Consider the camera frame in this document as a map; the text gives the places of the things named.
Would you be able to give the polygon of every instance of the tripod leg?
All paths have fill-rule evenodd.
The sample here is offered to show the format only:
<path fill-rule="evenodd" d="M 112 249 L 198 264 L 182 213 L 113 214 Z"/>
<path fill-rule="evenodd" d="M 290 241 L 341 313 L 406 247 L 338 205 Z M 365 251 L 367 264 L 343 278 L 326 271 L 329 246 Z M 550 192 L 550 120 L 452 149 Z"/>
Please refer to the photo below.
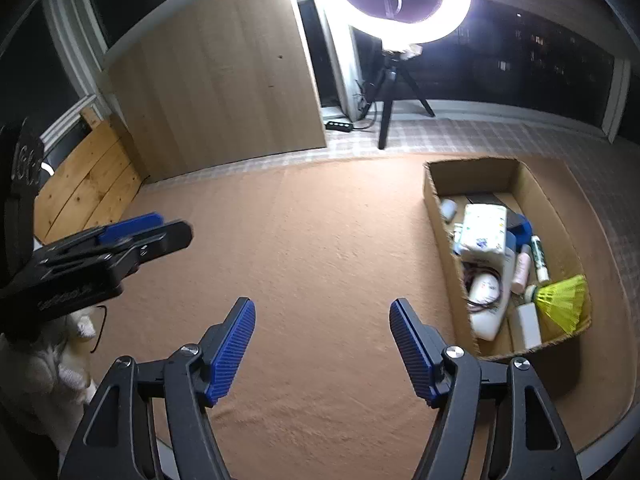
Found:
<path fill-rule="evenodd" d="M 385 106 L 382 108 L 382 122 L 380 123 L 380 136 L 378 137 L 378 149 L 386 148 L 386 138 L 389 133 L 389 122 L 391 121 L 391 110 L 394 107 L 394 89 L 396 88 L 396 70 L 388 69 L 388 86 L 385 89 Z"/>
<path fill-rule="evenodd" d="M 369 110 L 371 109 L 371 105 L 376 101 L 376 99 L 378 98 L 378 94 L 380 93 L 380 89 L 385 84 L 385 79 L 386 79 L 386 67 L 383 66 L 380 69 L 380 72 L 378 72 L 378 77 L 376 78 L 376 82 L 372 86 L 371 90 L 368 92 L 367 92 L 367 89 L 363 90 L 366 104 L 365 104 L 365 107 L 360 111 L 360 115 L 358 116 L 357 121 L 361 121 L 367 116 L 367 114 L 369 113 Z"/>
<path fill-rule="evenodd" d="M 422 93 L 420 92 L 420 87 L 418 86 L 418 83 L 415 82 L 415 79 L 411 77 L 411 74 L 409 74 L 409 71 L 404 66 L 402 66 L 402 64 L 398 64 L 398 71 L 400 72 L 402 79 L 404 79 L 406 83 L 411 87 L 411 90 L 414 91 L 415 97 L 418 99 L 418 101 L 421 102 L 422 106 L 424 106 L 424 109 L 427 110 L 427 113 L 429 114 L 429 116 L 435 117 L 436 114 L 433 112 L 433 110 L 429 106 L 429 103 L 426 101 L 426 99 L 422 97 Z"/>

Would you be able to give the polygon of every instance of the plaid fabric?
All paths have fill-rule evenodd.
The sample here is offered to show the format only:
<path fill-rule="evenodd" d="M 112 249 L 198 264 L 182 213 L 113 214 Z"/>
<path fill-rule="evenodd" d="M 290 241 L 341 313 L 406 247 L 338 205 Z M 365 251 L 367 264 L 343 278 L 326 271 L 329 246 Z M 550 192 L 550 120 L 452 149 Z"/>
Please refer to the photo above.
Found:
<path fill-rule="evenodd" d="M 378 126 L 370 131 L 326 132 L 327 147 L 270 155 L 207 168 L 144 186 L 178 186 L 217 176 L 315 160 L 390 153 L 495 153 L 562 158 L 584 189 L 604 226 L 631 306 L 640 352 L 640 146 L 524 123 L 484 121 L 393 121 L 387 149 L 378 150 Z"/>

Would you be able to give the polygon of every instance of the black tripod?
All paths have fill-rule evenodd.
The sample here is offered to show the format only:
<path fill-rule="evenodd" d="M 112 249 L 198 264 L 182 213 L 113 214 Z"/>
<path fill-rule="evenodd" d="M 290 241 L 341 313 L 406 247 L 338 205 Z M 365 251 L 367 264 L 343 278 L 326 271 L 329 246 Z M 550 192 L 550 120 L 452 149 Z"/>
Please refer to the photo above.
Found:
<path fill-rule="evenodd" d="M 383 87 L 386 87 L 384 93 L 384 107 L 382 108 L 382 122 L 380 124 L 380 136 L 378 137 L 379 150 L 384 150 L 386 148 L 386 138 L 389 131 L 389 121 L 391 120 L 391 110 L 394 107 L 394 89 L 396 87 L 396 78 L 398 74 L 402 76 L 402 79 L 404 79 L 404 81 L 411 87 L 411 90 L 414 91 L 415 97 L 422 103 L 424 109 L 427 110 L 429 117 L 436 116 L 429 106 L 429 103 L 422 96 L 418 83 L 415 82 L 415 79 L 411 77 L 411 74 L 409 74 L 409 71 L 405 68 L 405 61 L 400 57 L 401 53 L 383 50 L 382 54 L 385 57 L 384 66 L 378 72 L 375 84 L 370 86 L 370 90 L 365 90 L 364 99 L 366 104 L 360 111 L 360 117 L 358 118 L 358 120 L 362 120 L 367 116 L 371 105 L 378 98 L 378 94 Z"/>

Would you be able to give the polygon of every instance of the small white box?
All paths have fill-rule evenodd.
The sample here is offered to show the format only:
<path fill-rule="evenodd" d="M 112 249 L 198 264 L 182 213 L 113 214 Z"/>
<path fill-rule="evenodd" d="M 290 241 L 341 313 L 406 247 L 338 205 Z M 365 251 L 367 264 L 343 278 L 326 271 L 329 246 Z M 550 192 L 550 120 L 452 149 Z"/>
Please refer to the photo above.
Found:
<path fill-rule="evenodd" d="M 533 303 L 517 306 L 510 312 L 509 328 L 514 352 L 529 350 L 542 344 L 538 313 Z"/>
<path fill-rule="evenodd" d="M 502 270 L 507 234 L 507 208 L 493 204 L 467 204 L 459 248 L 463 262 Z"/>

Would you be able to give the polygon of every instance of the blue gripper pad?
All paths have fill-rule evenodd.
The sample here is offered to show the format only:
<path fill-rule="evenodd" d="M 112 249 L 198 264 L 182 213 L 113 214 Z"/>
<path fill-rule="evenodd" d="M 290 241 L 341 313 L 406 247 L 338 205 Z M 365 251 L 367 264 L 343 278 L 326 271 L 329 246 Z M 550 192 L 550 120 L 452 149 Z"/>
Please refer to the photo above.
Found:
<path fill-rule="evenodd" d="M 423 325 L 404 298 L 391 304 L 389 326 L 415 394 L 431 407 L 440 407 L 450 387 L 442 359 L 446 345 L 440 334 Z"/>
<path fill-rule="evenodd" d="M 211 364 L 211 379 L 205 393 L 210 405 L 229 393 L 244 351 L 255 328 L 255 305 L 249 300 L 244 304 L 231 329 L 226 334 L 220 350 Z"/>
<path fill-rule="evenodd" d="M 120 238 L 124 238 L 147 229 L 160 227 L 163 223 L 164 219 L 158 213 L 136 216 L 135 218 L 123 220 L 117 224 L 107 226 L 102 234 L 98 236 L 98 243 L 100 245 L 113 244 Z"/>

